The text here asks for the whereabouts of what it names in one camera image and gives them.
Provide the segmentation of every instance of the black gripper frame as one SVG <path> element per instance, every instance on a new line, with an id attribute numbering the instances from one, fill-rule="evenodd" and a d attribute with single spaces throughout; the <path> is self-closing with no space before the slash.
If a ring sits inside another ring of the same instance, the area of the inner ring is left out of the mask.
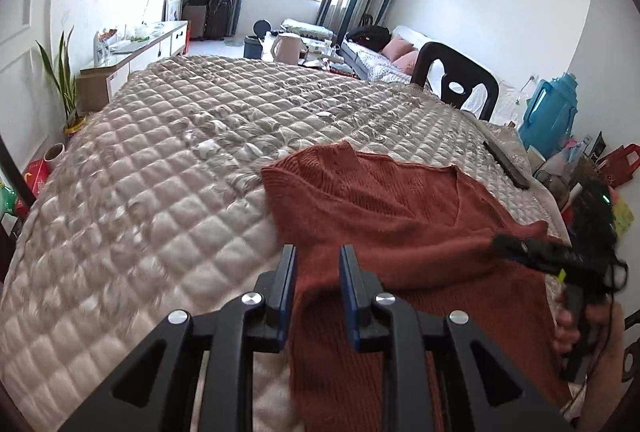
<path id="1" fill-rule="evenodd" d="M 447 432 L 568 432 L 546 401 L 466 313 L 438 317 L 383 290 L 361 271 L 352 246 L 340 249 L 347 334 L 357 352 L 384 352 L 382 431 L 432 432 L 425 353 L 433 353 Z"/>
<path id="2" fill-rule="evenodd" d="M 281 352 L 296 283 L 296 249 L 276 271 L 220 310 L 173 311 L 91 393 L 60 432 L 187 432 L 203 354 L 209 352 L 198 420 L 202 432 L 252 430 L 254 352 Z"/>

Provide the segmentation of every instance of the black cable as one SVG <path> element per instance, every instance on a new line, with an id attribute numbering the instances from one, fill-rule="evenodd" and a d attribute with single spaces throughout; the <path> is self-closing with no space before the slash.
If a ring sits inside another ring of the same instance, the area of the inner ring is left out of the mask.
<path id="1" fill-rule="evenodd" d="M 610 271 L 611 279 L 613 282 L 613 268 L 610 268 L 609 271 Z M 609 340 L 611 338 L 611 329 L 613 327 L 613 304 L 615 303 L 616 303 L 616 297 L 612 293 L 611 304 L 609 305 L 609 326 L 607 328 L 607 338 L 604 340 L 604 345 L 602 346 L 602 349 L 600 350 L 596 358 L 596 361 L 593 362 L 593 364 L 591 364 L 591 366 L 589 367 L 589 371 L 587 372 L 587 376 L 585 377 L 584 381 L 582 382 L 582 385 L 580 386 L 580 390 L 576 392 L 575 396 L 571 399 L 571 401 L 565 406 L 564 410 L 562 411 L 563 416 L 565 416 L 566 413 L 569 412 L 569 409 L 574 405 L 574 403 L 578 400 L 578 398 L 580 398 L 580 395 L 583 393 L 584 389 L 587 387 L 589 378 L 591 378 L 591 375 L 595 372 L 596 368 L 598 367 L 598 364 L 602 359 L 604 352 L 607 350 L 607 346 L 609 346 Z"/>

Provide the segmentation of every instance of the potted plant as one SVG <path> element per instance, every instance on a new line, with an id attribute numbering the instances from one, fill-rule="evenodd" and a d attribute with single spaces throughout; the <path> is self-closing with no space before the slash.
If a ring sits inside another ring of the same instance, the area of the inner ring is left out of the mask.
<path id="1" fill-rule="evenodd" d="M 49 57 L 47 51 L 42 45 L 36 41 L 40 48 L 40 57 L 44 70 L 49 81 L 56 87 L 62 104 L 65 107 L 65 135 L 71 138 L 80 131 L 86 124 L 86 116 L 78 113 L 78 87 L 76 86 L 76 77 L 71 73 L 69 67 L 69 39 L 74 29 L 71 28 L 68 37 L 65 38 L 65 32 L 62 32 L 60 44 L 58 45 L 58 57 L 53 60 Z"/>

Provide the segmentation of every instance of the snake plant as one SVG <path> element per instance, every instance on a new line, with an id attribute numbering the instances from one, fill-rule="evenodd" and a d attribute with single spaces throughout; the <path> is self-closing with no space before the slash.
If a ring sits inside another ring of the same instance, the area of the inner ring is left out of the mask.
<path id="1" fill-rule="evenodd" d="M 52 57 L 49 57 L 47 50 L 36 41 L 38 48 L 40 48 L 40 57 L 47 77 L 58 90 L 60 98 L 62 98 L 62 104 L 65 106 L 66 120 L 69 125 L 73 124 L 78 118 L 78 113 L 76 112 L 78 87 L 76 86 L 76 77 L 71 74 L 71 68 L 69 67 L 69 39 L 71 39 L 73 32 L 74 29 L 71 28 L 66 38 L 65 32 L 62 32 L 58 45 L 58 57 L 55 62 Z"/>

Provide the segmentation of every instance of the floor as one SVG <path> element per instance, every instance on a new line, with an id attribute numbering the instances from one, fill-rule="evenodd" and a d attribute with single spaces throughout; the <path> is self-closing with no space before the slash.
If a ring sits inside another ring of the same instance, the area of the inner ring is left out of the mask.
<path id="1" fill-rule="evenodd" d="M 191 40 L 188 54 L 240 58 L 244 54 L 244 41 L 242 38 L 232 37 L 225 40 Z"/>

